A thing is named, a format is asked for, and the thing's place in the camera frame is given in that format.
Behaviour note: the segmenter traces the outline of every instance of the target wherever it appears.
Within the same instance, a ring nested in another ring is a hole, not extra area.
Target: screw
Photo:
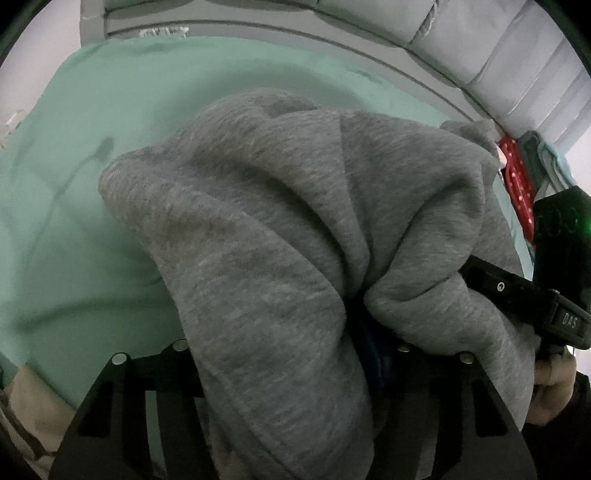
[[[189,348],[189,344],[184,338],[181,338],[180,340],[177,340],[173,343],[173,349],[176,352],[184,352],[187,348]]]
[[[460,362],[466,365],[472,365],[474,363],[474,355],[470,352],[460,353]]]
[[[111,358],[111,361],[113,362],[113,365],[123,365],[127,361],[127,355],[124,353],[116,353],[113,355],[113,358]]]

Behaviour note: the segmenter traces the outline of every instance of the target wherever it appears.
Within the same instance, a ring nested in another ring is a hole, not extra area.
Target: red polka dot fabric
[[[509,135],[499,142],[499,148],[507,158],[507,165],[503,169],[505,188],[511,197],[513,208],[528,242],[534,241],[534,189],[527,174],[523,158],[519,153],[517,142]]]

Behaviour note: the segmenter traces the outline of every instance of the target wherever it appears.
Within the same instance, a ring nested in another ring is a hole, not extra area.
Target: gray fabric
[[[591,81],[587,70],[583,70],[577,79],[560,99],[560,103],[552,110],[540,125],[540,135],[549,143],[556,141],[568,129],[574,128],[574,121],[591,105]]]
[[[285,0],[267,0],[267,1],[275,2],[278,4],[286,3]],[[292,3],[307,5],[308,7],[315,7],[318,4],[318,1],[319,0],[291,0]]]
[[[554,142],[561,152],[568,152],[575,146],[579,138],[591,127],[591,100],[588,101],[576,119],[571,122],[564,132]]]
[[[538,145],[543,141],[540,134],[535,130],[529,130],[517,139],[519,152],[525,163],[527,173],[530,176],[531,186],[536,193],[540,190],[542,183],[548,176],[538,156]]]
[[[521,273],[492,191],[491,126],[436,129],[261,89],[102,173],[105,203],[172,293],[211,416],[254,476],[365,478],[370,400],[343,303],[360,291],[425,351],[474,352],[523,425],[538,340],[457,273],[470,253]]]
[[[428,29],[410,50],[447,73],[458,85],[482,70],[525,0],[440,0]]]
[[[505,116],[544,70],[564,35],[534,1],[526,2],[467,87],[496,118]]]
[[[407,45],[435,0],[322,0],[318,10],[362,27],[398,45]]]
[[[118,10],[120,8],[133,7],[134,5],[147,4],[157,0],[104,0],[105,10]]]
[[[537,130],[559,106],[570,85],[583,73],[584,67],[568,40],[564,39],[527,91],[509,113],[499,118],[517,138],[528,130]]]

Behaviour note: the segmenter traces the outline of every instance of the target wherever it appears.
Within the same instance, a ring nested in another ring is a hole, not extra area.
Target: bed
[[[113,353],[148,355],[182,336],[155,265],[108,215],[96,178],[228,93],[275,86],[434,126],[493,118],[500,132],[536,129],[564,150],[591,124],[591,79],[535,2],[360,5],[82,0],[82,50],[0,153],[8,379],[27,361],[77,406]],[[495,192],[530,277],[500,180]]]

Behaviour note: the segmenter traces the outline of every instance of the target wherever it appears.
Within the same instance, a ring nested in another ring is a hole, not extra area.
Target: wrinkled cloth
[[[28,365],[23,365],[10,385],[0,390],[0,428],[42,479],[49,476],[74,414],[74,409]]]
[[[259,89],[100,176],[158,265],[209,414],[259,479],[360,480],[372,412],[347,300],[437,355],[473,352],[524,424],[538,339],[457,273],[521,274],[492,122],[441,129]]]

